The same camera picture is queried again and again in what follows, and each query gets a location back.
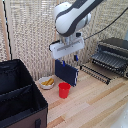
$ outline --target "black bag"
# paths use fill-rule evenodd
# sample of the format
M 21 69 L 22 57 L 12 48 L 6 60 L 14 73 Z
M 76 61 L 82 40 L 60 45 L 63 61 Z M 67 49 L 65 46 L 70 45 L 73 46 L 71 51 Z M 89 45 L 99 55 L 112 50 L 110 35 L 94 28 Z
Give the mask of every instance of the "black bag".
M 46 128 L 48 103 L 21 60 L 0 63 L 0 128 Z

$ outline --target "red cup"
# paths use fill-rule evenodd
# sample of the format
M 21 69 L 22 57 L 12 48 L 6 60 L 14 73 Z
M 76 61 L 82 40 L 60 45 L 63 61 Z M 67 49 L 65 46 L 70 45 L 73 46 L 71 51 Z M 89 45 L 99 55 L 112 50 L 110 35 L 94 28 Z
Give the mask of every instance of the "red cup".
M 70 84 L 63 82 L 60 83 L 58 86 L 59 86 L 59 96 L 61 98 L 67 98 L 69 90 L 71 88 Z

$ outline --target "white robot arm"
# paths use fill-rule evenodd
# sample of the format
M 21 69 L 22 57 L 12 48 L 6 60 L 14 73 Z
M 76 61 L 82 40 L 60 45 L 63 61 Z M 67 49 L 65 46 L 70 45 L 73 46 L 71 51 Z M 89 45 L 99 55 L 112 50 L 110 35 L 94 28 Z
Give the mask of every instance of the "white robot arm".
M 60 40 L 50 45 L 52 57 L 61 58 L 84 48 L 82 33 L 78 30 L 91 20 L 90 12 L 104 0 L 76 0 L 74 4 L 64 2 L 54 8 L 54 20 Z

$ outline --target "plastic cup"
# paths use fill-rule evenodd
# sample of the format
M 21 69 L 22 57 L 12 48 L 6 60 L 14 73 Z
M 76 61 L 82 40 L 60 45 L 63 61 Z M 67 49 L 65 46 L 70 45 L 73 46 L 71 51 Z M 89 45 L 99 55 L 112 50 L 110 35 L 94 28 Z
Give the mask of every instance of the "plastic cup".
M 61 98 L 67 98 L 71 85 L 63 82 L 63 83 L 60 83 L 58 86 L 59 86 L 59 96 Z

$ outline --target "black cable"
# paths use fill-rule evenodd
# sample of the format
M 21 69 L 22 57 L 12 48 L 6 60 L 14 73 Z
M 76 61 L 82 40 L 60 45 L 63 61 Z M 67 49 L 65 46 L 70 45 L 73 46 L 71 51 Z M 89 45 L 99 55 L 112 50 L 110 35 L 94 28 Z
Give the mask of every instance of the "black cable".
M 92 37 L 92 36 L 94 36 L 94 35 L 97 35 L 98 33 L 104 31 L 106 28 L 108 28 L 108 27 L 111 26 L 114 22 L 116 22 L 127 10 L 128 10 L 128 7 L 127 7 L 111 24 L 109 24 L 107 27 L 105 27 L 104 29 L 100 30 L 99 32 L 97 32 L 97 33 L 95 33 L 95 34 L 93 34 L 93 35 L 91 35 L 91 36 L 85 38 L 84 40 L 87 40 L 88 38 L 90 38 L 90 37 Z

